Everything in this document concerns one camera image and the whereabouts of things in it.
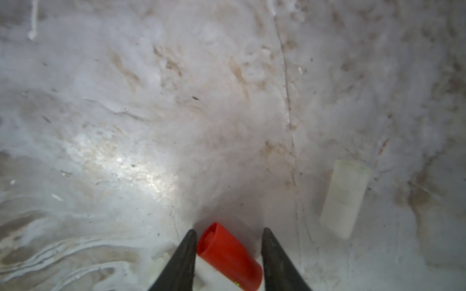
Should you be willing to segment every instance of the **white plastic cylinder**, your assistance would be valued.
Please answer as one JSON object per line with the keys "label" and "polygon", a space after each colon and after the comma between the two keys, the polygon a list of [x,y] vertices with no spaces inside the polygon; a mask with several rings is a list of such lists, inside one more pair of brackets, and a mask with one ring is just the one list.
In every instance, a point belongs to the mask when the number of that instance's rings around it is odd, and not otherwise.
{"label": "white plastic cylinder", "polygon": [[320,223],[340,238],[348,239],[371,177],[358,162],[337,160],[323,205]]}

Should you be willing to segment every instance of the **red plastic cylinder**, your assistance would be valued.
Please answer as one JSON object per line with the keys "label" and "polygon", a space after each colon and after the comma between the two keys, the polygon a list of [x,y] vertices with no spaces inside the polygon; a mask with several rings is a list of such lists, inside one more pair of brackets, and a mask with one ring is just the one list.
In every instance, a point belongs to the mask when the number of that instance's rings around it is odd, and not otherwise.
{"label": "red plastic cylinder", "polygon": [[245,291],[256,291],[262,268],[246,248],[221,224],[215,222],[199,239],[198,255]]}

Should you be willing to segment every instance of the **red cup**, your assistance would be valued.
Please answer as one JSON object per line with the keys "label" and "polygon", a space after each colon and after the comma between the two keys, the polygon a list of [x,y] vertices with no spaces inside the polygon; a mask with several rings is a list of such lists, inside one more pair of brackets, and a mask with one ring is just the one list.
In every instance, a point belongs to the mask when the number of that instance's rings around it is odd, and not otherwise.
{"label": "red cup", "polygon": [[199,239],[198,255],[245,291],[256,291],[262,268],[221,224],[215,222]]}

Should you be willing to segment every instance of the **white container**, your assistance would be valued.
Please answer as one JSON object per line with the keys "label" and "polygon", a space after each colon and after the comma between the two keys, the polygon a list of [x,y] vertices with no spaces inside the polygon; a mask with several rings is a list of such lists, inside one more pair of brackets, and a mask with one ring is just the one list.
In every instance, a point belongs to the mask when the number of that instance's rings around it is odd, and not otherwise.
{"label": "white container", "polygon": [[340,238],[351,236],[371,173],[358,162],[335,163],[320,223]]}

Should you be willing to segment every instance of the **crack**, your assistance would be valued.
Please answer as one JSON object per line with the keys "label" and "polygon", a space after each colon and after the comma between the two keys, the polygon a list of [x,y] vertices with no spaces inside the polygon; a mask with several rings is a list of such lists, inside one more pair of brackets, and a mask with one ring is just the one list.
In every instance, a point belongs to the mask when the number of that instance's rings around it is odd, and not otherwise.
{"label": "crack", "polygon": [[296,236],[298,237],[299,249],[299,267],[302,269],[302,250],[301,250],[301,237],[299,235],[299,218],[298,218],[298,201],[295,199],[295,222],[296,222]]}
{"label": "crack", "polygon": [[291,132],[291,99],[290,95],[288,92],[288,68],[287,68],[287,63],[285,62],[285,54],[283,50],[283,42],[282,39],[280,38],[279,34],[279,29],[278,29],[278,23],[277,23],[277,17],[273,15],[273,20],[274,20],[274,26],[275,26],[275,32],[277,33],[277,38],[278,41],[280,42],[280,51],[281,51],[281,60],[283,62],[283,70],[285,72],[285,99],[286,99],[286,104],[287,104],[287,111],[288,111],[288,120],[287,120],[287,132],[289,133],[290,136],[290,143],[291,143],[291,150],[290,150],[290,155],[293,158],[293,170],[291,171],[291,180],[293,181],[293,186],[296,187],[296,180],[295,180],[295,171],[296,171],[296,152],[295,152],[295,141],[293,138],[293,134]]}

